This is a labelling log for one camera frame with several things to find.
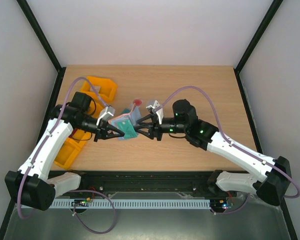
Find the pink card holder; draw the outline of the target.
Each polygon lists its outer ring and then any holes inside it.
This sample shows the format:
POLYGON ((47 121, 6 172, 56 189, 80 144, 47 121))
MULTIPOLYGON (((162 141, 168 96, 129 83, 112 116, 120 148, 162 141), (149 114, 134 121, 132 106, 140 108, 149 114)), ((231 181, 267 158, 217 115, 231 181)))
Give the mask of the pink card holder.
POLYGON ((120 141, 129 140, 138 137, 134 127, 137 126, 137 120, 141 118, 139 106, 132 103, 129 108, 125 108, 121 115, 110 119, 108 122, 117 129, 124 132, 124 136, 119 137, 120 141))

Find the teal credit card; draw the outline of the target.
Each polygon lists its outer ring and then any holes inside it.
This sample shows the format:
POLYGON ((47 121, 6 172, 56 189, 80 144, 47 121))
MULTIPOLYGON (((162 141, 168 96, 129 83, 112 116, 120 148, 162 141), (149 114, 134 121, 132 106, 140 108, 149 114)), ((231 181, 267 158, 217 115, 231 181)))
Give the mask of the teal credit card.
POLYGON ((125 108, 123 111, 122 111, 122 114, 127 114, 129 113, 131 110, 129 108, 125 108))

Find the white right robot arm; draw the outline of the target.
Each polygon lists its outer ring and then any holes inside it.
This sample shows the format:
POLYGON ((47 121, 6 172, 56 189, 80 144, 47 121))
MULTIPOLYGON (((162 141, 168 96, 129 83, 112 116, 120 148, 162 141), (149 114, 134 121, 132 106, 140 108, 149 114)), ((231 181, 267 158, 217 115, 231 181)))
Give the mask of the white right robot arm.
POLYGON ((292 175, 288 159, 263 155, 222 134, 218 127, 199 119, 195 107, 186 99, 173 103, 173 117, 164 117, 162 109, 154 112, 157 106, 157 101, 147 106, 149 114, 136 122, 136 132, 158 141, 163 134, 184 134, 192 146, 222 156, 246 170, 246 173, 214 171, 207 182, 212 195, 244 192, 257 195, 272 206, 281 204, 292 175))

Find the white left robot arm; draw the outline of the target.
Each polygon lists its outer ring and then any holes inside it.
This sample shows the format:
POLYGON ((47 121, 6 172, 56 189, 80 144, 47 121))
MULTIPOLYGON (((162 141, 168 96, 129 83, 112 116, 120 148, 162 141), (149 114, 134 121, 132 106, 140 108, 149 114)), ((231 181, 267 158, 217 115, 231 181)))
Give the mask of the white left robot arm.
POLYGON ((45 211, 56 197, 77 190, 81 175, 66 172, 49 178, 51 166, 66 139, 77 130, 94 135, 94 141, 120 138, 125 133, 109 124, 106 117, 111 110, 104 112, 100 118, 88 114, 93 99, 83 92, 76 92, 70 102, 55 106, 45 133, 35 149, 17 171, 9 171, 5 184, 11 198, 18 206, 27 206, 45 211))

